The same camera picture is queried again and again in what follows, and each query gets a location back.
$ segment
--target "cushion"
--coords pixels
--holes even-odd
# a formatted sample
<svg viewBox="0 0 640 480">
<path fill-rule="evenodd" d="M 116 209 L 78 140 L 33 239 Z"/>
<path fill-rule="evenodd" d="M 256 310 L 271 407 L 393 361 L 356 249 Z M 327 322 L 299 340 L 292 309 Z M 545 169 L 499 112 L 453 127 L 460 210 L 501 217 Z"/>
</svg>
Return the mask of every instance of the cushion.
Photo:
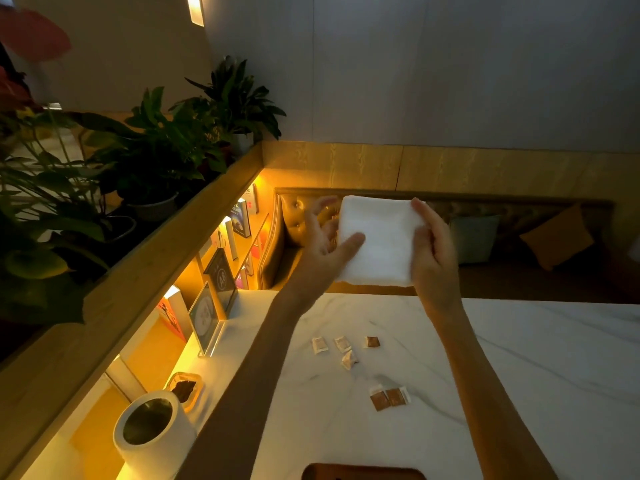
<svg viewBox="0 0 640 480">
<path fill-rule="evenodd" d="M 487 262 L 498 232 L 500 216 L 456 217 L 449 227 L 459 264 Z"/>
<path fill-rule="evenodd" d="M 547 271 L 593 244 L 582 220 L 580 204 L 563 210 L 520 237 L 536 255 L 542 269 Z"/>
<path fill-rule="evenodd" d="M 366 241 L 336 281 L 353 285 L 411 286 L 413 233 L 424 225 L 409 200 L 342 199 L 338 244 L 356 232 Z"/>
</svg>

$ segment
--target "white marble table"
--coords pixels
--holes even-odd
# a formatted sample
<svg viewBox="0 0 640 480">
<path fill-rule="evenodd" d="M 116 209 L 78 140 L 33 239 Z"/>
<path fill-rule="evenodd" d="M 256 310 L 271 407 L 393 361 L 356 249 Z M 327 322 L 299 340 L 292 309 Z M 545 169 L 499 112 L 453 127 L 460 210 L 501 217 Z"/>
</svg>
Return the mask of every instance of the white marble table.
<svg viewBox="0 0 640 480">
<path fill-rule="evenodd" d="M 175 370 L 201 374 L 209 389 L 193 418 L 198 427 L 274 296 L 241 292 L 212 358 L 197 358 L 189 341 Z M 561 479 L 640 477 L 640 306 L 466 299 L 465 309 Z M 314 355 L 310 339 L 318 335 L 330 350 Z M 340 335 L 360 359 L 350 372 L 333 344 Z M 377 335 L 382 347 L 364 349 L 365 335 Z M 412 404 L 376 412 L 369 388 L 379 383 L 406 386 Z M 416 297 L 326 294 L 300 320 L 253 478 L 299 479 L 314 462 L 413 467 L 429 480 L 481 478 L 445 352 Z"/>
</svg>

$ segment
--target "wall light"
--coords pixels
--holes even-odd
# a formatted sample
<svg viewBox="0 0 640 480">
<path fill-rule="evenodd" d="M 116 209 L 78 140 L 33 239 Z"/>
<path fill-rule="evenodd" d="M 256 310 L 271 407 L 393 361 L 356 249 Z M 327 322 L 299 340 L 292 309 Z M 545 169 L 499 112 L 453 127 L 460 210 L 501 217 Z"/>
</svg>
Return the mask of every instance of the wall light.
<svg viewBox="0 0 640 480">
<path fill-rule="evenodd" d="M 196 25 L 204 27 L 204 19 L 202 17 L 202 4 L 200 0 L 187 0 L 189 4 L 189 14 L 191 15 L 191 21 Z"/>
</svg>

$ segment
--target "folded towel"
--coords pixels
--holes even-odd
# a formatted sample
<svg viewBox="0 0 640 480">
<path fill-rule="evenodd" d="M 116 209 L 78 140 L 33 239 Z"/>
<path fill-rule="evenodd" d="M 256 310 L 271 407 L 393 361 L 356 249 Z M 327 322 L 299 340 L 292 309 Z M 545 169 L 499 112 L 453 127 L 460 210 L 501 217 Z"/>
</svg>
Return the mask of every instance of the folded towel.
<svg viewBox="0 0 640 480">
<path fill-rule="evenodd" d="M 411 286 L 413 233 L 424 223 L 409 200 L 342 199 L 338 244 L 356 232 L 367 239 L 337 281 L 354 285 Z"/>
</svg>

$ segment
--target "tufted leather sofa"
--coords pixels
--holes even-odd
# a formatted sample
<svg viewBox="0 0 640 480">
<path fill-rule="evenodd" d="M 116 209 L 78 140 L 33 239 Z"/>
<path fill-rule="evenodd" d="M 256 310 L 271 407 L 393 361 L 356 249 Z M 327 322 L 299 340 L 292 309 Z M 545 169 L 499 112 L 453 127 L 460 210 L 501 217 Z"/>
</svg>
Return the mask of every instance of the tufted leather sofa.
<svg viewBox="0 0 640 480">
<path fill-rule="evenodd" d="M 260 289 L 279 290 L 297 265 L 307 233 L 304 211 L 316 198 L 336 194 L 339 201 L 324 209 L 320 224 L 340 212 L 345 195 L 428 202 L 449 222 L 457 216 L 499 215 L 498 234 L 489 263 L 460 266 L 460 286 L 467 298 L 532 299 L 629 303 L 632 300 L 609 282 L 602 272 L 606 259 L 602 240 L 611 220 L 614 204 L 603 200 L 581 200 L 582 215 L 596 246 L 576 255 L 553 272 L 542 270 L 535 256 L 519 238 L 578 200 L 488 196 L 474 194 L 407 193 L 343 189 L 277 188 L 274 191 L 273 223 L 257 267 Z M 334 283 L 330 292 L 412 295 L 415 290 Z"/>
</svg>

